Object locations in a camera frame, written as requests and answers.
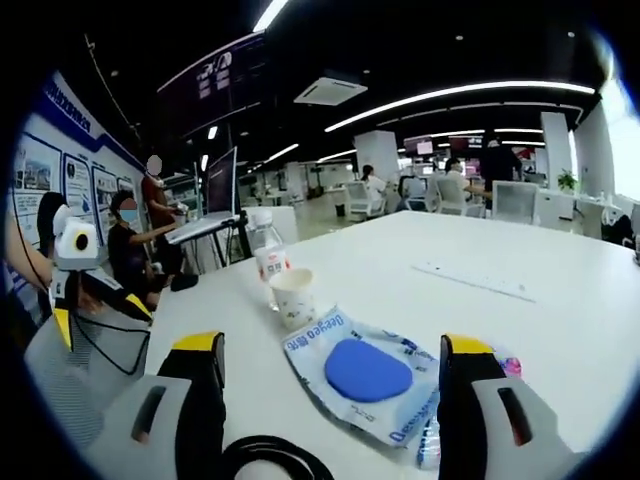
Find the person in white shirt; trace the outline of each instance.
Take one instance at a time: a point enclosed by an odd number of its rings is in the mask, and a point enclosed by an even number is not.
[[[485,198],[491,199],[491,192],[485,192],[482,188],[473,187],[471,182],[464,178],[462,175],[462,165],[457,158],[450,158],[444,167],[445,176],[447,178],[453,178],[460,187],[460,190],[466,192],[465,198],[469,200],[472,194],[481,195]]]
[[[371,200],[373,200],[373,210],[377,210],[380,208],[380,204],[382,203],[384,190],[387,188],[387,184],[384,180],[375,176],[371,165],[365,165],[362,167],[361,180],[367,184],[367,190],[369,190],[369,195],[371,195]]]

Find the blue sponge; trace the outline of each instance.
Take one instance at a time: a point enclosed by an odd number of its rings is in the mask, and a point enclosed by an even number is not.
[[[361,340],[339,342],[327,358],[324,373],[340,395],[373,403],[406,392],[413,383],[411,369],[391,355]]]

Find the computer screen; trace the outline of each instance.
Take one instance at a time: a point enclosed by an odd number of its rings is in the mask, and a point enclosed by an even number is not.
[[[207,213],[235,211],[236,155],[234,147],[207,165]]]

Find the red shirt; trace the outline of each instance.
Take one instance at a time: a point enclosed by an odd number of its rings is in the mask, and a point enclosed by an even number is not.
[[[155,182],[146,175],[142,179],[142,196],[144,197],[144,202],[147,204],[147,211],[149,212],[149,218],[151,218],[153,228],[166,227],[175,221],[173,215],[170,213],[158,211],[151,206],[151,200],[155,200],[160,205],[166,207],[167,197],[164,194],[164,190],[158,187]]]

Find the black ceiling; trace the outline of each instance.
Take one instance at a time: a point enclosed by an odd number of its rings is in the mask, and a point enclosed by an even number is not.
[[[170,12],[170,21],[159,20],[162,15],[152,23],[130,16],[116,21],[114,16],[113,22],[88,27],[86,35],[97,64],[140,139],[108,98],[85,38],[76,38],[67,52],[61,70],[72,88],[105,128],[142,159],[155,151],[175,166],[188,166],[202,153],[217,155],[228,145],[226,130],[208,141],[205,129],[193,138],[191,150],[185,151],[185,141],[158,121],[162,118],[157,109],[158,87],[204,55],[251,33],[270,0],[214,3],[212,7]],[[267,32],[269,69],[264,85],[257,86],[264,89],[264,101],[231,117],[229,125],[220,125],[223,129],[230,126],[231,140],[239,146],[239,159],[250,164],[263,161],[299,143],[300,148],[269,167],[292,160],[314,160],[351,149],[354,135],[374,128],[396,132],[399,146],[403,138],[421,134],[540,128],[541,107],[512,104],[453,109],[378,126],[450,107],[549,102],[587,112],[592,108],[592,96],[505,89],[414,103],[324,133],[329,125],[363,111],[441,88],[495,80],[553,80],[598,88],[604,80],[588,31],[575,15],[558,17],[556,11],[551,16],[543,8],[523,10],[516,4],[489,9],[484,4],[461,7],[455,2],[449,6],[433,3],[290,0]],[[464,39],[456,40],[458,35]],[[337,107],[294,104],[293,99],[327,69],[358,77],[368,91]],[[112,71],[118,71],[118,75],[112,77]],[[577,108],[554,109],[567,113],[570,124],[580,115]],[[504,138],[541,140],[540,136],[523,134],[505,134]]]

